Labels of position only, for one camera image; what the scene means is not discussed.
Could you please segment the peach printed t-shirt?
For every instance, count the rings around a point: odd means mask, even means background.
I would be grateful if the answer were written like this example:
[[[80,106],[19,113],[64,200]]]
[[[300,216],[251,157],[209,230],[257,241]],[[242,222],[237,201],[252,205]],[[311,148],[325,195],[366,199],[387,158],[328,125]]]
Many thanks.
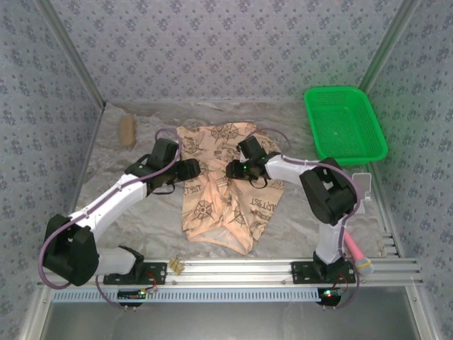
[[[240,181],[226,176],[229,162],[239,158],[236,146],[248,135],[266,152],[278,146],[253,123],[178,127],[182,158],[196,159],[200,175],[186,181],[182,228],[188,241],[208,242],[248,254],[265,231],[284,193],[279,180]]]

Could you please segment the tan oval brush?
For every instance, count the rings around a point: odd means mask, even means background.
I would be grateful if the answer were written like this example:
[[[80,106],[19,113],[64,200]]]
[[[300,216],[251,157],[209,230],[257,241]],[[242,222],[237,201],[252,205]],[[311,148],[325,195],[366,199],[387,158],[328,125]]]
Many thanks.
[[[135,146],[136,130],[133,115],[121,117],[119,122],[119,140],[123,147],[132,148]]]

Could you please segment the green plastic basket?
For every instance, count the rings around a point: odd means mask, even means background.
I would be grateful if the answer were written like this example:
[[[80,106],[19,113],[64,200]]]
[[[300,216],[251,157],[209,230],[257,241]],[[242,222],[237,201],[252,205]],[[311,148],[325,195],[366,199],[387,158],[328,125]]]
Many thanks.
[[[304,94],[306,113],[319,158],[341,166],[383,160],[389,151],[367,95],[353,86],[322,86]]]

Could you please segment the gold binder clips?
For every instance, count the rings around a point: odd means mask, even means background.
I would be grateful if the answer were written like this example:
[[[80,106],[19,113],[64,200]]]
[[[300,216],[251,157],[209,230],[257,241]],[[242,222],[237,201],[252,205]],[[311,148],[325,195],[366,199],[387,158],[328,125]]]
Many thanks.
[[[179,276],[185,270],[184,263],[181,261],[181,258],[177,256],[171,258],[167,263],[167,266],[177,276]]]

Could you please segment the white phone stand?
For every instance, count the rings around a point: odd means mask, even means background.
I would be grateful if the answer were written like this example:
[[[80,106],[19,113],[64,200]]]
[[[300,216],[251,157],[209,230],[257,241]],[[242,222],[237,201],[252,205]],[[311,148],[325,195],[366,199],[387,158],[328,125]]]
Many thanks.
[[[354,173],[352,181],[357,192],[358,202],[371,199],[372,175],[370,173]]]

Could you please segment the left circuit board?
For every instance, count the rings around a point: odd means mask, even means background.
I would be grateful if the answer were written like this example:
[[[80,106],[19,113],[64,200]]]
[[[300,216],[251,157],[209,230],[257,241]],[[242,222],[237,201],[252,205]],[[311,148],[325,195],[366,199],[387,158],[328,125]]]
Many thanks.
[[[142,289],[119,289],[117,292],[118,300],[146,300],[151,294],[157,291],[156,288]]]

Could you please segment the circuit board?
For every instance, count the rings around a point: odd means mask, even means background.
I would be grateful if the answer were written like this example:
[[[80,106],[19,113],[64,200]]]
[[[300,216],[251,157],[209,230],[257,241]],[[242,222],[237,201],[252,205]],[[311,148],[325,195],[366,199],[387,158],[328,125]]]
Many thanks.
[[[157,291],[156,288],[142,289],[119,289],[117,292],[118,300],[146,300],[151,294]]]
[[[319,288],[318,295],[320,300],[317,303],[322,306],[336,307],[339,305],[343,294],[343,290],[339,288]]]

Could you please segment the pink toy microphone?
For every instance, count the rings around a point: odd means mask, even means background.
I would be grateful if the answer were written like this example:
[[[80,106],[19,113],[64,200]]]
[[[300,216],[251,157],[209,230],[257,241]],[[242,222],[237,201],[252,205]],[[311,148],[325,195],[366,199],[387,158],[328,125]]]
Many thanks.
[[[348,231],[345,231],[344,241],[360,275],[369,276],[373,274],[374,267],[372,262],[363,254],[362,250]]]

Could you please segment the right circuit board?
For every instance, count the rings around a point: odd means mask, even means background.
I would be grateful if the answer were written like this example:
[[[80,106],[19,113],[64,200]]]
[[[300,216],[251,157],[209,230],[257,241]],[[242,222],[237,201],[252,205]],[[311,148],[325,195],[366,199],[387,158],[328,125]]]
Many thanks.
[[[343,290],[339,288],[319,288],[318,295],[320,300],[317,303],[322,306],[336,307],[339,305],[343,294]]]

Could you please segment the aluminium front rail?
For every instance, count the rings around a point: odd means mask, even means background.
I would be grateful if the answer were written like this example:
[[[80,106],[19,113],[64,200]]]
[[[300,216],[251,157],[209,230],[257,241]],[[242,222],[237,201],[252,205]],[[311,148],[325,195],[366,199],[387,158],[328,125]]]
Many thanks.
[[[185,270],[175,275],[167,267],[163,287],[175,288],[282,288],[293,285],[327,288],[333,285],[352,288],[355,284],[369,287],[399,287],[421,285],[423,279],[415,259],[373,259],[373,274],[356,275],[356,283],[294,284],[291,263],[307,259],[193,259],[184,261]],[[104,276],[99,278],[102,286],[109,288],[147,287],[150,285],[104,285]]]

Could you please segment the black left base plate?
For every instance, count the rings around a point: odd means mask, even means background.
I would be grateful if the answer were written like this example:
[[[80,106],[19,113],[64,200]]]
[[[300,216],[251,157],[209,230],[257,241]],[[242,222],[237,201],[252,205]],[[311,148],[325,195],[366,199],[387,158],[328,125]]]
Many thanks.
[[[167,264],[164,262],[136,263],[127,274],[114,273],[103,278],[104,285],[163,285]]]

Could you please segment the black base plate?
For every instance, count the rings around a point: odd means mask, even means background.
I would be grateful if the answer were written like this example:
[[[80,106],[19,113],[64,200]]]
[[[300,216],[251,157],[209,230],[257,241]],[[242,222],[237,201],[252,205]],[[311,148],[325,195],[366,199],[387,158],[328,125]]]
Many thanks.
[[[347,261],[329,265],[322,261],[294,261],[291,270],[294,284],[356,283],[355,271]]]
[[[114,273],[103,278],[104,285],[163,285],[167,264],[164,262],[136,263],[127,274]]]

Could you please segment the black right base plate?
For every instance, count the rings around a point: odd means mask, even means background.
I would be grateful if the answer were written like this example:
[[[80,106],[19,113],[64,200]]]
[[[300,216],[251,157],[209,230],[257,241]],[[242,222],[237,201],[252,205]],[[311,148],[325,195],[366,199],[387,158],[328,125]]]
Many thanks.
[[[294,284],[356,283],[355,271],[347,261],[329,265],[322,261],[294,261],[291,270]]]

